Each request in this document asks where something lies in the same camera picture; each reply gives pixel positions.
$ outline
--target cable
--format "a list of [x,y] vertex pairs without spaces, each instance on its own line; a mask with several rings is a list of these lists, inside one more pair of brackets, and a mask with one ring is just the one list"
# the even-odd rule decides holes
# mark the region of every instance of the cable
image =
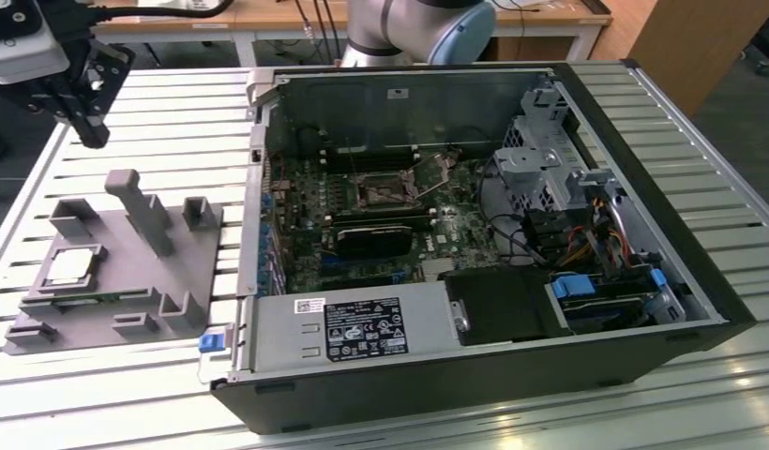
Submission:
[[546,259],[534,250],[532,250],[521,241],[518,241],[513,237],[510,237],[510,234],[508,234],[505,231],[502,231],[498,228],[497,225],[494,225],[493,217],[488,218],[488,215],[485,214],[485,206],[482,205],[482,187],[485,185],[485,177],[488,175],[488,169],[489,169],[492,164],[496,164],[496,160],[493,158],[489,158],[488,162],[485,163],[485,167],[482,168],[482,176],[480,177],[478,188],[476,190],[477,203],[480,206],[480,214],[482,215],[482,218],[485,218],[485,220],[490,224],[492,228],[494,229],[496,234],[498,234],[501,237],[508,239],[508,241],[512,244],[516,244],[518,246],[518,248],[521,248],[526,252],[526,254],[533,257],[533,259],[536,260],[536,262],[540,265],[544,265],[544,266],[549,265],[549,262],[546,261]]
[[301,5],[301,0],[296,0],[296,7],[298,8],[298,14],[301,15],[301,20],[305,23],[305,34],[308,38],[310,38],[310,42],[314,45],[314,52],[305,62],[310,62],[316,55],[318,55],[321,62],[324,62],[324,53],[321,52],[321,41],[314,41],[314,33],[313,33],[313,25],[310,24],[310,18],[308,17],[308,13],[305,12],[305,7]]
[[526,38],[526,21],[524,20],[524,13],[525,12],[540,12],[540,9],[528,9],[525,7],[522,7],[516,0],[510,0],[510,3],[516,6],[516,7],[505,7],[504,5],[501,5],[498,3],[497,0],[493,0],[494,5],[500,8],[504,9],[505,11],[518,11],[518,14],[521,16],[521,36],[518,37],[518,45],[517,45],[517,51],[516,51],[516,57],[513,59],[518,59],[518,57],[521,56],[521,50],[524,50],[524,38]]
[[330,50],[330,41],[329,38],[326,37],[326,26],[324,26],[324,14],[321,14],[321,5],[318,4],[318,0],[313,0],[313,3],[314,3],[314,10],[318,13],[318,25],[321,25],[321,36],[324,36],[324,45],[326,46],[326,54],[330,57],[328,64],[332,64],[334,61],[333,51]]
[[524,50],[524,39],[526,38],[526,21],[524,20],[524,8],[518,7],[518,14],[521,15],[521,37],[518,38],[518,46],[516,49],[516,60],[521,57],[521,51]]
[[26,181],[26,178],[0,178],[0,181]]
[[209,19],[226,11],[233,3],[234,0],[224,0],[217,7],[204,11],[194,11],[192,9],[181,9],[177,7],[95,7],[93,8],[93,14],[98,23],[107,22],[117,17],[134,16],[167,16]]
[[334,15],[333,15],[333,9],[330,8],[329,0],[324,0],[324,7],[326,8],[326,13],[330,16],[330,25],[333,26],[334,47],[337,49],[337,59],[342,59],[344,52],[340,50],[340,38],[337,37],[337,26],[334,26]]
[[[522,229],[522,228],[518,228],[518,229],[513,232],[513,234],[510,234],[510,238],[512,238],[512,239],[516,239],[516,235],[517,235],[518,233],[522,233],[522,232],[524,232],[524,229]],[[530,255],[518,255],[518,254],[516,253],[514,243],[513,243],[513,241],[510,241],[510,260],[512,260],[516,256],[530,256]]]

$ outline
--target floor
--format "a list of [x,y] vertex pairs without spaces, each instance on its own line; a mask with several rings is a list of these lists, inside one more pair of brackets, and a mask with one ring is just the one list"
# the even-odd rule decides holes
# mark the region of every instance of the floor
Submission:
[[[257,58],[264,66],[318,64],[321,56],[308,41],[258,42]],[[154,44],[165,68],[236,67],[230,43]],[[154,68],[151,54],[142,46],[135,66]],[[754,73],[754,63],[738,60],[717,91],[702,107],[696,123],[721,153],[738,168],[769,202],[769,70]],[[0,158],[0,178],[25,178],[51,135],[54,121],[31,115],[0,100],[0,133],[11,150]],[[0,181],[0,222],[21,189],[19,181]]]

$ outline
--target aluminum extrusion table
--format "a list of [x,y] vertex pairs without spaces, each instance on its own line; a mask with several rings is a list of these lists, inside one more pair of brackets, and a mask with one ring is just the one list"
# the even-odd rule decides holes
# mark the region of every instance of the aluminum extrusion table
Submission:
[[[629,385],[265,438],[210,395],[205,382],[229,361],[202,356],[196,339],[0,352],[0,448],[769,448],[769,208],[642,72],[616,63],[576,70],[757,315],[756,328]],[[141,187],[166,204],[205,195],[225,205],[210,320],[233,321],[245,81],[244,69],[138,71],[107,119],[106,149],[85,148],[57,128],[0,229],[0,349],[51,244],[45,217],[65,197],[117,207],[101,192],[118,168],[141,171]]]

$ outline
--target wooden desk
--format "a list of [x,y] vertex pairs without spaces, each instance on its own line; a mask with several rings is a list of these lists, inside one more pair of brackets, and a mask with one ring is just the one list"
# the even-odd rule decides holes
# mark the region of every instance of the wooden desk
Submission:
[[[509,0],[498,0],[505,7]],[[134,5],[135,0],[98,0],[102,6]],[[314,2],[302,0],[305,12],[321,36]],[[348,0],[330,0],[334,23],[341,38],[346,37],[349,24]],[[524,13],[498,9],[497,37],[569,37],[573,39],[568,59],[588,59],[597,42],[601,28],[610,23],[609,15],[594,14],[580,0],[557,0],[553,6],[541,6],[540,12]],[[324,22],[329,25],[326,11]],[[99,38],[109,42],[181,42],[200,40],[232,40],[241,66],[256,67],[253,44],[258,40],[304,39],[304,22],[294,0],[236,0],[236,4],[221,16],[204,20],[169,20],[141,22],[137,18],[122,18],[98,26]]]
[[[135,7],[137,0],[95,0],[101,7]],[[95,35],[103,42],[198,42],[232,41],[233,24],[238,7],[210,19],[166,19],[141,22],[137,17],[121,17],[95,27]]]

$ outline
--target warning label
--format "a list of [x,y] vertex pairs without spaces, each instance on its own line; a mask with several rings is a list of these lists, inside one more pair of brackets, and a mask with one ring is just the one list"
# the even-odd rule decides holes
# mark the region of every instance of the warning label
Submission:
[[334,362],[410,352],[398,297],[326,305],[324,317]]

